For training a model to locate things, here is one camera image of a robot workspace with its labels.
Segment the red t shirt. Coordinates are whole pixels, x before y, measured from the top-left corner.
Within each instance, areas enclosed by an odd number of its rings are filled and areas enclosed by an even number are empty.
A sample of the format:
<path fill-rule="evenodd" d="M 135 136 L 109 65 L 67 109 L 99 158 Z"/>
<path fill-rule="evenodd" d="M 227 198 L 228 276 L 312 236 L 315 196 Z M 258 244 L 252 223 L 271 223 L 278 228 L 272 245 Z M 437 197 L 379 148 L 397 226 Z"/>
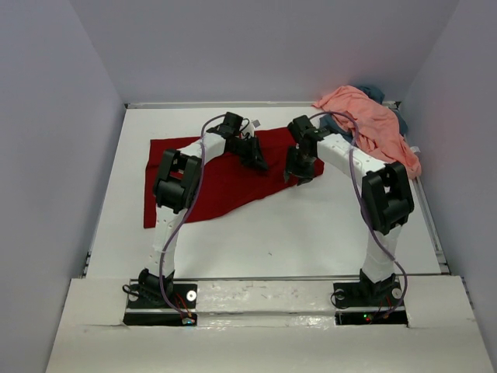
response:
<path fill-rule="evenodd" d="M 187 219 L 189 223 L 219 218 L 234 209 L 297 184 L 295 176 L 288 181 L 283 177 L 287 149 L 294 144 L 290 132 L 282 127 L 257 131 L 256 136 L 269 169 L 259 171 L 245 167 L 239 157 L 231 153 L 209 161 L 205 166 L 200 196 Z M 196 137 L 185 137 L 150 141 L 144 181 L 144 228 L 155 227 L 155 196 L 152 189 L 163 152 L 183 148 L 196 140 Z"/>

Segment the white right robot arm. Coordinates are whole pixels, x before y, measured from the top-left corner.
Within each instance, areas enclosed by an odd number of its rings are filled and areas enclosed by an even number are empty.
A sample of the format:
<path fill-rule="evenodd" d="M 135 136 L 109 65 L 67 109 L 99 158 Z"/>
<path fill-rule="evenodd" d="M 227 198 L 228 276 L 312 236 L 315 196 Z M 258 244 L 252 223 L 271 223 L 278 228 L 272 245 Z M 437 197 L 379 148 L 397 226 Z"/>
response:
<path fill-rule="evenodd" d="M 317 161 L 336 167 L 351 179 L 368 230 L 359 279 L 335 285 L 331 297 L 335 307 L 379 307 L 387 300 L 398 307 L 408 283 L 395 275 L 402 268 L 395 251 L 415 208 L 406 168 L 398 161 L 386 163 L 368 155 L 341 134 L 315 127 L 306 115 L 293 119 L 287 129 L 295 143 L 287 150 L 284 179 L 311 182 Z"/>

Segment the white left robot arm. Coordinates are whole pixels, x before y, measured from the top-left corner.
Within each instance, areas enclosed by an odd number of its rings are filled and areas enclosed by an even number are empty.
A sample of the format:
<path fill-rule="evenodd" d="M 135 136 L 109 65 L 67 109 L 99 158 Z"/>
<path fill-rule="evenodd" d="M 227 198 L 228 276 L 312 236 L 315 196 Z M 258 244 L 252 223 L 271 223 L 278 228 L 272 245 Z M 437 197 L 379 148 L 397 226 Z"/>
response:
<path fill-rule="evenodd" d="M 138 276 L 146 299 L 156 307 L 172 304 L 175 251 L 179 230 L 193 212 L 203 184 L 205 165 L 226 153 L 238 156 L 243 165 L 266 171 L 255 129 L 257 120 L 227 112 L 209 119 L 200 138 L 180 149 L 163 152 L 152 187 L 155 196 L 155 237 L 148 267 Z"/>

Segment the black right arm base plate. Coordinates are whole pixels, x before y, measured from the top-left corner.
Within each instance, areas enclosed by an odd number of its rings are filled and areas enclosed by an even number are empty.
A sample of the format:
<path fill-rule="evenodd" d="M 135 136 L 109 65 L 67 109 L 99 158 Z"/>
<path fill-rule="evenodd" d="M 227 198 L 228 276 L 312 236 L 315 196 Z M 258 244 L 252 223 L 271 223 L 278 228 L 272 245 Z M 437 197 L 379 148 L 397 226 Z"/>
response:
<path fill-rule="evenodd" d="M 337 326 L 408 325 L 405 304 L 398 303 L 402 294 L 398 281 L 374 298 L 361 295 L 359 285 L 358 282 L 333 284 L 330 301 L 335 307 Z"/>

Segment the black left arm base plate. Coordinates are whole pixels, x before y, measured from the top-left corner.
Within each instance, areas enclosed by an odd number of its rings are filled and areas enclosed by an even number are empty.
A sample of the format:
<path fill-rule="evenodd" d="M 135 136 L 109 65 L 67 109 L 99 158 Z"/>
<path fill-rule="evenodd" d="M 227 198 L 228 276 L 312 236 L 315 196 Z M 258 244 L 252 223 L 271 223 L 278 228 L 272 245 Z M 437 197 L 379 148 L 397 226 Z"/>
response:
<path fill-rule="evenodd" d="M 127 295 L 123 323 L 127 326 L 196 326 L 197 285 L 175 283 L 167 304 L 161 295 L 155 295 L 139 286 L 139 283 L 122 287 Z"/>

